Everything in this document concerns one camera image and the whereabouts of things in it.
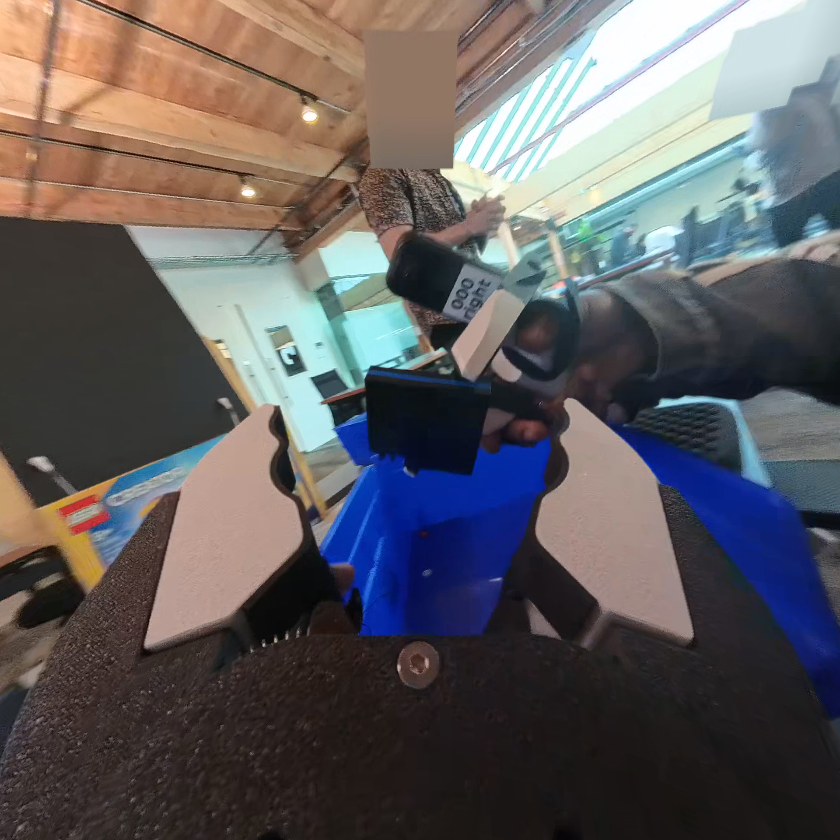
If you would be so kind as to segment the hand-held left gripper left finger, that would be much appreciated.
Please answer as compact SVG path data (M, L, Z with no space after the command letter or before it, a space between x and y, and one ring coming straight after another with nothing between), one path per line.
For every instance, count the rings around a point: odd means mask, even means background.
M263 405L185 479L143 641L146 653L220 631L253 640L247 610L310 541L306 508L280 477L287 448L280 409Z

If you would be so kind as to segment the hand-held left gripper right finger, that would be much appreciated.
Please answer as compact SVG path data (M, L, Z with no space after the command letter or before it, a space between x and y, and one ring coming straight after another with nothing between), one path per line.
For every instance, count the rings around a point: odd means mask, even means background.
M559 443L568 468L541 496L534 521L554 581L535 580L535 610L585 648L617 628L689 646L695 632L658 480L582 404L565 405Z

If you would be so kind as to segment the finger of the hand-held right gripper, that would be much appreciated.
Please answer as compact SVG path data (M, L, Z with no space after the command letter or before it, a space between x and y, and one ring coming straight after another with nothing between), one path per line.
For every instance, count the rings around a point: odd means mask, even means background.
M545 277L542 259L525 255L506 274L501 289L521 303L529 303L538 294Z
M451 347L457 373L476 382L499 351L526 307L504 289L494 291Z

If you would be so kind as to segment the black blue brick plate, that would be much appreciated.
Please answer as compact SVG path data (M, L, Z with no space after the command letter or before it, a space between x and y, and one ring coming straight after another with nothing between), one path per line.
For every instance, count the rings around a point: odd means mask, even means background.
M490 384L372 367L364 379L369 448L400 458L411 475L470 476L490 407Z

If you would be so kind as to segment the blue plastic bin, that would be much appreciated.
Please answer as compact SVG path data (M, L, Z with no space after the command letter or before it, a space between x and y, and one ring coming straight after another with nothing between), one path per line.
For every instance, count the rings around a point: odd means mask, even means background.
M470 476L429 471L412 478L401 461L373 457L365 415L337 433L364 470L321 552L354 567L363 633L480 634L544 487L550 443L480 451ZM790 502L656 437L625 428L618 435L661 484L677 489L762 596L829 716L838 717L838 623ZM417 537L421 529L427 539ZM434 573L424 579L426 568Z

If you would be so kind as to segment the person's right hand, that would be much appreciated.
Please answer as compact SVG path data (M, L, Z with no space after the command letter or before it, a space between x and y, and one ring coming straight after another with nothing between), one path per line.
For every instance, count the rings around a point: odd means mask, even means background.
M647 322L605 288L585 290L579 301L581 341L561 394L543 404L539 419L516 417L482 438L481 447L497 453L503 445L530 447L563 430L565 403L572 399L606 419L613 397L625 383L657 369L658 344Z

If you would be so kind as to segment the wooden edged desk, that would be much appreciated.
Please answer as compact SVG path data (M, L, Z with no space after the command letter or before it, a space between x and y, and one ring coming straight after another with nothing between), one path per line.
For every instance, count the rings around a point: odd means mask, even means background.
M444 358L446 358L447 355L448 352L446 350L438 349L433 350L429 353L424 353L415 358L414 360L410 360L402 364L380 365L379 368L397 373L428 371L431 370L436 364L441 362ZM356 396L360 396L364 392L364 388L365 386L362 385L360 387L345 390L339 394L330 396L322 400L321 405L332 406L341 401L355 398Z

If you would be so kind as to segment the blue toy set box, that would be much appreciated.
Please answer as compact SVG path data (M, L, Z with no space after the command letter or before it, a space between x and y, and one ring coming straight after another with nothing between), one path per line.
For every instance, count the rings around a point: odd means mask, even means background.
M156 504L180 490L223 439L217 436L38 509L53 545L84 592L100 582Z

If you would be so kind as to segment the black dimpled pad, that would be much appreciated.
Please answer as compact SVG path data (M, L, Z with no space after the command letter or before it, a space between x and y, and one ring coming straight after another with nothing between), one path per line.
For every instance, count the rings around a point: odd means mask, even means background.
M627 425L634 431L699 457L735 474L742 473L739 427L730 408L718 402L650 407Z

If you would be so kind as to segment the black office chair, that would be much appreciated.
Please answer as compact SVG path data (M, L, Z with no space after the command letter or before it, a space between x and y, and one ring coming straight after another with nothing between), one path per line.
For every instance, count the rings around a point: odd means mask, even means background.
M316 374L311 382L329 409L334 427L349 422L365 411L364 388L347 385L336 370Z

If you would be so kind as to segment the black partition panel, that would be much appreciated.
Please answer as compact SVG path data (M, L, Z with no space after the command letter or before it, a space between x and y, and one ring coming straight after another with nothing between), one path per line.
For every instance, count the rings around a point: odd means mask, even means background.
M201 445L249 410L119 225L1 220L2 455L37 507Z

